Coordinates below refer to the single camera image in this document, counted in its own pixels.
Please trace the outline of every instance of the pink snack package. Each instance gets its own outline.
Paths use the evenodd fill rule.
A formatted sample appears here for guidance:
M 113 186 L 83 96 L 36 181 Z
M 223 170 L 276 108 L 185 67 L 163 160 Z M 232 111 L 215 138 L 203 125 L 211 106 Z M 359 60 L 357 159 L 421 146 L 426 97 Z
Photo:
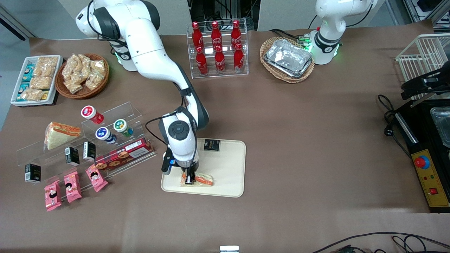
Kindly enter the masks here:
M 95 167 L 95 164 L 92 164 L 86 170 L 86 173 L 90 178 L 92 186 L 94 187 L 94 190 L 96 192 L 99 192 L 99 190 L 101 190 L 103 187 L 105 187 L 105 185 L 108 184 L 108 182 L 103 179 L 102 174 L 100 174 L 99 170 Z
M 47 185 L 45 190 L 45 208 L 51 211 L 61 205 L 61 194 L 59 192 L 59 180 Z
M 81 198 L 80 180 L 78 179 L 78 173 L 73 172 L 64 177 L 64 183 L 66 186 L 67 201 L 70 203 L 75 199 Z

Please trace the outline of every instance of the white tray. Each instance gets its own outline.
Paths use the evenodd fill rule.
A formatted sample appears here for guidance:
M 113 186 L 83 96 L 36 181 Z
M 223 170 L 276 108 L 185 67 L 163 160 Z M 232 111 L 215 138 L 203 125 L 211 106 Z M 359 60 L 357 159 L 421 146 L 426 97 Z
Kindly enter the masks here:
M 52 84 L 50 86 L 49 95 L 47 99 L 41 100 L 39 102 L 35 101 L 17 101 L 17 93 L 19 92 L 20 85 L 22 83 L 23 74 L 25 73 L 25 68 L 28 64 L 37 63 L 37 59 L 41 56 L 44 57 L 58 57 L 58 62 L 56 63 L 55 73 L 53 74 Z M 30 105 L 44 105 L 51 104 L 55 98 L 56 88 L 55 88 L 55 79 L 56 73 L 58 73 L 59 68 L 63 64 L 63 57 L 61 55 L 41 55 L 41 56 L 30 56 L 26 57 L 23 61 L 22 69 L 20 70 L 19 77 L 17 78 L 16 87 L 14 88 L 13 95 L 11 96 L 11 104 L 15 106 L 30 106 Z
M 203 150 L 205 139 L 198 138 L 198 172 L 212 176 L 210 187 L 181 187 L 182 170 L 173 167 L 168 176 L 163 175 L 161 188 L 167 192 L 200 194 L 239 198 L 244 193 L 245 143 L 239 140 L 220 140 L 220 150 Z

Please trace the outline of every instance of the white device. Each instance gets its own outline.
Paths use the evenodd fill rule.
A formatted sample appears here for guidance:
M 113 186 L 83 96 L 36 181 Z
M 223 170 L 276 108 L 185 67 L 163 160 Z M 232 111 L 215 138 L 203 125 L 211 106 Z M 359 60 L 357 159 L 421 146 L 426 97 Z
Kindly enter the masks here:
M 318 31 L 309 34 L 310 51 L 314 63 L 323 65 L 331 61 L 347 24 L 344 17 L 368 12 L 378 0 L 317 0 L 315 11 L 322 19 Z
M 160 19 L 156 7 L 143 0 L 93 0 L 75 20 L 87 36 L 108 41 L 126 70 L 177 86 L 186 108 L 180 106 L 160 117 L 159 129 L 167 150 L 186 172 L 186 184 L 192 184 L 198 168 L 195 132 L 208 124 L 209 115 L 184 70 L 164 50 L 157 33 Z

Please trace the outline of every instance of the small black box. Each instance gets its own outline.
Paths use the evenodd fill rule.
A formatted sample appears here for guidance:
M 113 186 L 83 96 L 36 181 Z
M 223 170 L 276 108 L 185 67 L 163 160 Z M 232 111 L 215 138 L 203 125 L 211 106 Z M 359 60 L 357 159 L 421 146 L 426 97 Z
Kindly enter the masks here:
M 95 160 L 95 144 L 86 141 L 83 143 L 83 159 L 93 162 Z
M 203 150 L 219 151 L 220 144 L 221 144 L 220 140 L 205 139 L 205 145 L 203 147 Z
M 25 182 L 39 183 L 41 180 L 41 167 L 35 164 L 25 165 Z
M 73 147 L 67 147 L 66 151 L 66 163 L 77 166 L 80 165 L 80 157 L 78 156 L 78 150 Z

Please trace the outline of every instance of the coca-cola bottle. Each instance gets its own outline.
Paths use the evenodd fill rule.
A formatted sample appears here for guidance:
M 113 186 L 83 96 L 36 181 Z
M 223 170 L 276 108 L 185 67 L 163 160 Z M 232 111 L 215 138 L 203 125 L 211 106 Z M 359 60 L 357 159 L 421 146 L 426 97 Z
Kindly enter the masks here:
M 194 42 L 194 47 L 197 49 L 200 47 L 202 50 L 204 48 L 203 46 L 203 35 L 202 32 L 198 29 L 198 22 L 194 21 L 192 22 L 192 41 Z
M 234 52 L 234 72 L 241 73 L 244 69 L 244 53 L 242 52 L 242 44 L 236 44 Z
M 220 48 L 220 51 L 222 51 L 222 34 L 219 31 L 219 23 L 217 21 L 212 22 L 211 40 L 214 51 L 216 51 L 217 48 Z
M 222 45 L 218 45 L 214 49 L 216 50 L 216 55 L 214 56 L 216 60 L 216 71 L 219 75 L 223 75 L 225 73 L 225 56 L 222 53 Z
M 236 50 L 236 44 L 241 43 L 241 30 L 239 30 L 239 20 L 233 21 L 233 31 L 231 32 L 231 49 Z
M 196 48 L 197 56 L 195 60 L 197 61 L 197 67 L 200 70 L 200 76 L 205 76 L 208 74 L 208 66 L 206 64 L 206 57 L 203 54 L 201 47 Z

